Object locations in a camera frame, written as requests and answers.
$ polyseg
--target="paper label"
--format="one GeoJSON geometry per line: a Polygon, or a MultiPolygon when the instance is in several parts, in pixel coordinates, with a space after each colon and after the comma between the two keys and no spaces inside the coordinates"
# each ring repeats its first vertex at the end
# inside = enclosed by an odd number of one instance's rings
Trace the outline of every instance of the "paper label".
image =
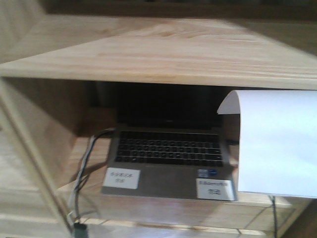
{"type": "Polygon", "coordinates": [[[197,178],[196,183],[198,198],[227,201],[234,200],[230,180],[197,178]]]}
{"type": "Polygon", "coordinates": [[[139,185],[140,170],[121,168],[108,168],[104,186],[137,189],[139,185]]]}

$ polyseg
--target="wooden frame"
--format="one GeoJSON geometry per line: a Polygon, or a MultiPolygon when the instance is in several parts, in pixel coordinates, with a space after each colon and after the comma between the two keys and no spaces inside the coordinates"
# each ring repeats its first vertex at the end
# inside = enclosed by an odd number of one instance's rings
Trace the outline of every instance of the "wooden frame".
{"type": "MultiPolygon", "coordinates": [[[[65,218],[65,198],[87,135],[113,125],[112,112],[87,112],[83,80],[317,89],[317,25],[310,8],[130,2],[102,7],[68,2],[56,5],[50,14],[43,9],[37,13],[32,24],[19,28],[21,34],[12,44],[9,38],[1,39],[10,44],[0,52],[6,62],[0,65],[0,120],[66,233],[71,227],[65,218]],[[106,122],[92,119],[96,115],[106,122]]],[[[21,20],[14,23],[19,27],[21,20]]],[[[225,233],[227,237],[272,235],[272,224],[261,221],[271,216],[270,201],[262,196],[241,194],[234,205],[212,203],[219,220],[225,220],[224,214],[230,217],[232,211],[248,217],[236,226],[217,223],[219,230],[211,226],[210,205],[204,202],[144,198],[142,204],[101,198],[106,151],[104,146],[98,148],[92,162],[99,166],[93,169],[99,169],[83,193],[98,204],[103,217],[87,216],[88,223],[107,227],[106,219],[111,218],[110,226],[116,229],[151,227],[173,230],[173,234],[200,229],[222,237],[225,233]],[[100,201],[115,209],[107,209],[100,201]],[[121,209],[130,203],[137,204],[133,216],[121,209]],[[146,204],[158,211],[157,216],[149,216],[142,208],[146,204]],[[170,214],[164,222],[162,212],[171,212],[169,208],[188,219],[170,214]],[[207,213],[197,218],[200,209],[207,213]],[[226,212],[217,213],[217,209],[226,212]]],[[[278,201],[280,235],[308,203],[278,201]]]]}

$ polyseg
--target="gray cable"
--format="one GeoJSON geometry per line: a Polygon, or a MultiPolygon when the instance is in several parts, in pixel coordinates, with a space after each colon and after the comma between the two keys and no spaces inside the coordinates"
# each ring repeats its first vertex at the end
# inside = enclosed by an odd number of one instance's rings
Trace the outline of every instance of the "gray cable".
{"type": "Polygon", "coordinates": [[[72,205],[74,203],[74,209],[67,215],[67,219],[72,226],[74,225],[74,221],[71,219],[71,215],[74,212],[76,214],[75,221],[80,219],[80,213],[79,213],[79,208],[78,208],[78,195],[79,195],[79,191],[85,185],[85,183],[87,182],[87,180],[89,178],[89,175],[83,176],[86,165],[87,165],[88,160],[89,160],[89,156],[93,150],[93,147],[94,147],[97,139],[99,139],[100,137],[102,137],[106,134],[109,134],[113,131],[114,131],[114,128],[108,128],[108,129],[102,130],[99,133],[97,133],[96,135],[91,136],[89,141],[88,141],[87,149],[86,149],[86,151],[81,159],[81,166],[80,166],[80,169],[78,171],[72,192],[69,196],[68,203],[67,203],[69,208],[72,207],[72,205]]]}

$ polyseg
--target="laptop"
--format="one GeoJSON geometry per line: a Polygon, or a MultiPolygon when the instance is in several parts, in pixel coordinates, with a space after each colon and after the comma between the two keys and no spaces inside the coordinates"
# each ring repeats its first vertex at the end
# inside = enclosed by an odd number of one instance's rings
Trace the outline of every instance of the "laptop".
{"type": "Polygon", "coordinates": [[[236,200],[221,87],[118,83],[103,194],[236,200]]]}

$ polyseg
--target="white paper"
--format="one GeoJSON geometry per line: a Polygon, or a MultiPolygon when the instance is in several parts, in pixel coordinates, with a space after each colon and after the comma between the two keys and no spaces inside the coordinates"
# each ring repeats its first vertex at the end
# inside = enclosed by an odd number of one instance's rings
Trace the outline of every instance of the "white paper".
{"type": "Polygon", "coordinates": [[[139,185],[140,170],[121,168],[108,168],[104,186],[137,189],[139,185]]]}
{"type": "Polygon", "coordinates": [[[233,201],[233,191],[230,180],[197,178],[197,197],[201,199],[233,201]]]}
{"type": "Polygon", "coordinates": [[[317,198],[317,91],[232,91],[218,113],[241,113],[239,191],[317,198]]]}

